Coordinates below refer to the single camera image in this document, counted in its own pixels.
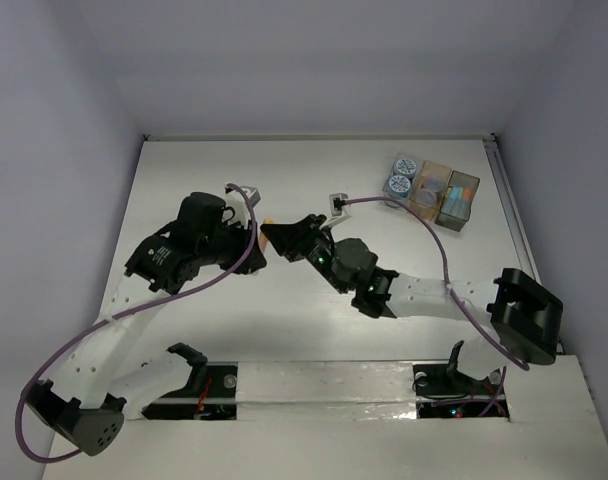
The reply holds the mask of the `clear jar blue clips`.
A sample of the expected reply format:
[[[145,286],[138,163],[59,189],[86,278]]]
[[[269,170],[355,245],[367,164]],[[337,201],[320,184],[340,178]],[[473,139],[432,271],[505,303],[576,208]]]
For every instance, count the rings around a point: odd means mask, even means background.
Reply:
[[[438,175],[426,175],[422,180],[421,188],[439,194],[443,191],[444,185],[445,180],[443,177]]]

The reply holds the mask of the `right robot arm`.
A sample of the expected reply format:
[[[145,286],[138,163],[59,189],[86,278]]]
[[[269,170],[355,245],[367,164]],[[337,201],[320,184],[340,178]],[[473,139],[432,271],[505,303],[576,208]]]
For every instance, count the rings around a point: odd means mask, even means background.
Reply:
[[[509,363],[527,369],[555,363],[562,301],[527,273],[505,268],[491,281],[426,279],[379,266],[359,238],[333,239],[322,215],[293,224],[264,224],[262,234],[289,262],[307,261],[351,305],[370,318],[427,317],[469,323],[444,368],[446,384],[466,392]]]

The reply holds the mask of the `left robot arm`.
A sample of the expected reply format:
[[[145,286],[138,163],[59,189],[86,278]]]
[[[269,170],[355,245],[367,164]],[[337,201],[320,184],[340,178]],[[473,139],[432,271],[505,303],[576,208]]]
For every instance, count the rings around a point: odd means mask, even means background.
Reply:
[[[129,375],[117,372],[169,303],[266,267],[255,214],[260,200],[256,188],[232,183],[222,197],[193,192],[175,219],[137,246],[107,308],[23,387],[14,428],[28,459],[48,465],[96,456],[154,400],[209,388],[207,357],[185,343]]]

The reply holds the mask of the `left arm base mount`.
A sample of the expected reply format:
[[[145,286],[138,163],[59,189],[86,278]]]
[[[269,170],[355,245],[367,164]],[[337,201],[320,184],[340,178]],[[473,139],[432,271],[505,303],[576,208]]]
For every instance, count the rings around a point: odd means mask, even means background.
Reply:
[[[148,405],[148,420],[229,421],[237,419],[237,363],[207,364],[187,385]]]

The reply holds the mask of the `blue pencil-shaped highlighter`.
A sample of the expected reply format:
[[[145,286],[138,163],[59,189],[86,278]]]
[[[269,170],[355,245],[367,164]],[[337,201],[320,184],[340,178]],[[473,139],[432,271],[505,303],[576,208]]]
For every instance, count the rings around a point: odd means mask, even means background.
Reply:
[[[470,210],[470,201],[466,201],[463,199],[451,199],[447,200],[447,204],[443,208],[443,212],[447,215],[465,218],[469,214]]]

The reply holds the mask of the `blue lid jar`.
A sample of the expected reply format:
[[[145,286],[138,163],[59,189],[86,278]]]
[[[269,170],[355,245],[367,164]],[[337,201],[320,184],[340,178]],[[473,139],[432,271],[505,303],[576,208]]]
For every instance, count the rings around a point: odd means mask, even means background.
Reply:
[[[410,198],[412,191],[412,181],[404,176],[394,175],[391,173],[387,180],[384,182],[382,193],[386,197],[383,203],[391,208],[399,208],[400,205],[397,203],[407,203]]]
[[[418,171],[416,160],[410,156],[398,156],[393,163],[392,172],[394,175],[404,176],[413,180]]]

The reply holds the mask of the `orange-yellow eraser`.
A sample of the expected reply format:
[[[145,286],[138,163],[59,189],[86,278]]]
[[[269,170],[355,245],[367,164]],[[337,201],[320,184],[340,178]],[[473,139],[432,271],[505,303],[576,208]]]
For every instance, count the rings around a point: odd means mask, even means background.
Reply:
[[[269,245],[269,240],[267,238],[267,236],[265,235],[265,233],[263,232],[262,228],[265,225],[269,225],[269,224],[273,224],[274,221],[271,218],[265,218],[263,220],[262,226],[261,226],[261,230],[260,230],[260,234],[258,237],[258,246],[259,249],[262,253],[264,253],[266,251],[267,246]]]

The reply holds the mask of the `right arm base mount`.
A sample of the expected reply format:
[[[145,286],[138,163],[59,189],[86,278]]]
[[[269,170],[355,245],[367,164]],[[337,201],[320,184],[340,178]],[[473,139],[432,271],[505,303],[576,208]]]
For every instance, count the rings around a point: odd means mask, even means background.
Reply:
[[[420,419],[510,417],[504,370],[475,380],[451,370],[445,363],[429,363],[415,365],[413,375],[412,389]]]

